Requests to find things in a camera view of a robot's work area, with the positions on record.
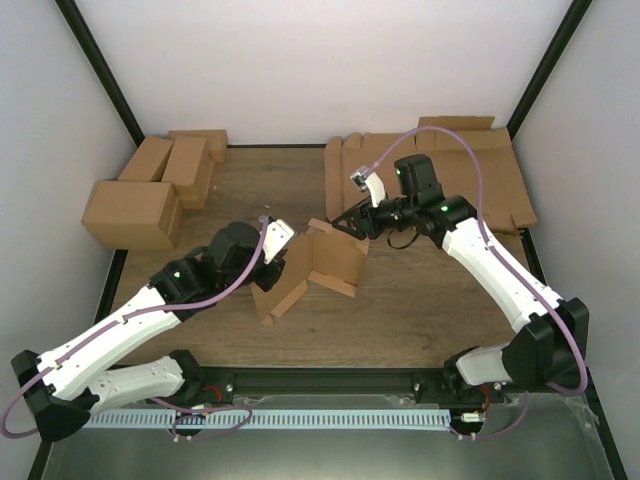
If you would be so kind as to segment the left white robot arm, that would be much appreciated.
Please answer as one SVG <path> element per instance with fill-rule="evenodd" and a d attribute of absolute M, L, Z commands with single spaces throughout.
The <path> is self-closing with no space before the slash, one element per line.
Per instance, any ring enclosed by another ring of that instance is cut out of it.
<path fill-rule="evenodd" d="M 204 371 L 187 350 L 150 363 L 117 362 L 155 336 L 253 284 L 270 290 L 285 266 L 296 233 L 285 221 L 262 217 L 259 229 L 232 222 L 207 246 L 167 263 L 123 306 L 67 343 L 44 353 L 24 350 L 11 361 L 34 433 L 56 442 L 92 417 L 155 397 L 196 402 Z"/>

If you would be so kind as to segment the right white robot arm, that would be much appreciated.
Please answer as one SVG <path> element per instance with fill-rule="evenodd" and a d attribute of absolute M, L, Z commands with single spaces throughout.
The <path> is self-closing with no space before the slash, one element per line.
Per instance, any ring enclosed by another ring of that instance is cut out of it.
<path fill-rule="evenodd" d="M 589 311 L 577 298 L 564 300 L 537 280 L 493 236 L 480 213 L 460 195 L 447 197 L 429 157 L 416 154 L 394 164 L 400 196 L 388 198 L 383 181 L 361 167 L 350 179 L 367 198 L 333 220 L 359 240 L 386 231 L 415 230 L 461 264 L 496 302 L 515 335 L 507 344 L 471 347 L 450 358 L 444 389 L 458 403 L 480 385 L 547 385 L 577 396 L 588 386 L 584 348 Z"/>

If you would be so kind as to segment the brown cardboard box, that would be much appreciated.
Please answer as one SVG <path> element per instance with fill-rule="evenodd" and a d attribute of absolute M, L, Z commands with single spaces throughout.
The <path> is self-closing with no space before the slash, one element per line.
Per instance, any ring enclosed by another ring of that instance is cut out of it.
<path fill-rule="evenodd" d="M 369 245 L 367 240 L 358 240 L 324 221 L 311 219 L 307 231 L 289 244 L 285 267 L 276 285 L 268 292 L 251 287 L 260 321 L 271 325 L 307 292 L 310 282 L 354 297 Z"/>

